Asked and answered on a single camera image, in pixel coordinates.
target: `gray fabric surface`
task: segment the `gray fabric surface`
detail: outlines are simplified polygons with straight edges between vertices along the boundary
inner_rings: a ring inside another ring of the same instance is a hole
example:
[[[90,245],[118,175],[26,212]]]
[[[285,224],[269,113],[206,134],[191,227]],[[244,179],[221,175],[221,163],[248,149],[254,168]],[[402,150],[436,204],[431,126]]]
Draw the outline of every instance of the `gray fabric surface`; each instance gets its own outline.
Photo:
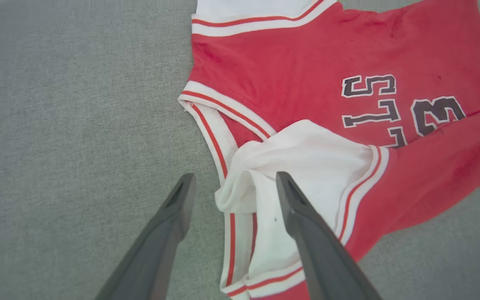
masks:
[[[176,101],[195,1],[120,3],[0,0],[0,299],[93,298],[189,171],[196,205],[168,298],[226,298],[217,172]],[[480,189],[360,265],[387,300],[480,298]]]

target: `red basketball jersey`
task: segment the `red basketball jersey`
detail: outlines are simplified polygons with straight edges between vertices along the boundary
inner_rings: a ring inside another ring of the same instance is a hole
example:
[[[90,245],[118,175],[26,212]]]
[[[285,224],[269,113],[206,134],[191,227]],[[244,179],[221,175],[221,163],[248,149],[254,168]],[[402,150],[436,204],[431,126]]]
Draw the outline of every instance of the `red basketball jersey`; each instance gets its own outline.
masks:
[[[221,182],[239,146],[299,120],[400,148],[480,112],[476,0],[425,0],[384,13],[319,0],[295,15],[192,17],[194,68],[179,102],[202,129]],[[423,201],[444,210],[456,202]],[[417,207],[383,233],[441,211]],[[250,215],[226,216],[225,226],[222,287],[241,279],[235,266],[249,260],[257,231]]]

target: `red and white stripe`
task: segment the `red and white stripe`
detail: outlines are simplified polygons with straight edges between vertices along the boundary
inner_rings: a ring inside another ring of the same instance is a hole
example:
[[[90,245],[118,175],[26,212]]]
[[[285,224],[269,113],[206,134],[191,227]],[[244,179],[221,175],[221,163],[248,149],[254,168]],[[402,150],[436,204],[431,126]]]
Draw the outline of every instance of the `red and white stripe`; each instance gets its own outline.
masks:
[[[219,112],[240,122],[262,140],[276,133],[272,126],[240,102],[198,82],[188,82],[178,100],[200,127],[215,161],[220,184],[227,177],[229,163],[238,146]],[[221,287],[242,283],[255,249],[256,235],[256,213],[226,213]]]
[[[301,262],[278,271],[268,272],[254,279],[245,275],[242,281],[221,289],[233,300],[262,298],[285,292],[305,280]]]
[[[295,15],[240,15],[225,20],[192,15],[192,34],[230,36],[263,29],[299,27],[314,20],[335,2],[318,0]]]
[[[340,209],[337,214],[336,228],[333,230],[342,245],[347,244],[354,229],[358,207],[366,193],[377,183],[385,173],[388,165],[388,148],[369,146],[373,159],[372,163],[362,177],[350,184],[340,198]]]

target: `jersey hem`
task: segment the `jersey hem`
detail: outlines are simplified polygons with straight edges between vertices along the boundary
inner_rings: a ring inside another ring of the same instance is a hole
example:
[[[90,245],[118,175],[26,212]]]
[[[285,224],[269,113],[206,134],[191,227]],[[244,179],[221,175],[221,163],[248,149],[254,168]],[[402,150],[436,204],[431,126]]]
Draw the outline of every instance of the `jersey hem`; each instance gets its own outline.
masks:
[[[318,0],[297,15],[239,15],[221,20],[192,15],[192,34],[230,36],[256,30],[299,27],[316,19],[335,3],[336,0]]]
[[[276,131],[255,112],[240,102],[198,82],[189,81],[178,98],[194,117],[216,165],[220,185],[227,177],[238,145],[220,112],[240,122],[262,140]],[[225,213],[225,255],[221,288],[242,283],[247,274],[257,233],[256,213]]]

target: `white fabric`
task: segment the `white fabric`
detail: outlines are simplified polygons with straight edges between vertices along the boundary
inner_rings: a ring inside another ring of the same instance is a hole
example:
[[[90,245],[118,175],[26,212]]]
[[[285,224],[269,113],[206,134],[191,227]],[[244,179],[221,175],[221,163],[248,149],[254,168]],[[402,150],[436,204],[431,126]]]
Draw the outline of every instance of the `white fabric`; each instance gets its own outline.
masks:
[[[368,174],[378,159],[375,147],[352,142],[308,120],[296,122],[264,142],[240,147],[215,199],[224,213],[257,213],[255,251],[247,275],[251,285],[268,273],[300,262],[295,241],[284,227],[276,172],[288,172],[328,226],[336,230],[343,222],[339,218],[343,218],[349,188],[371,178]],[[352,230],[353,222],[348,221],[346,232]]]
[[[303,9],[289,15],[282,15],[278,11],[268,14],[235,15],[227,19],[223,19],[220,13],[192,15],[192,34],[216,37],[265,29],[299,27],[316,19],[335,2],[336,0],[311,2]]]
[[[198,0],[196,14],[216,20],[238,15],[295,15],[313,0]]]

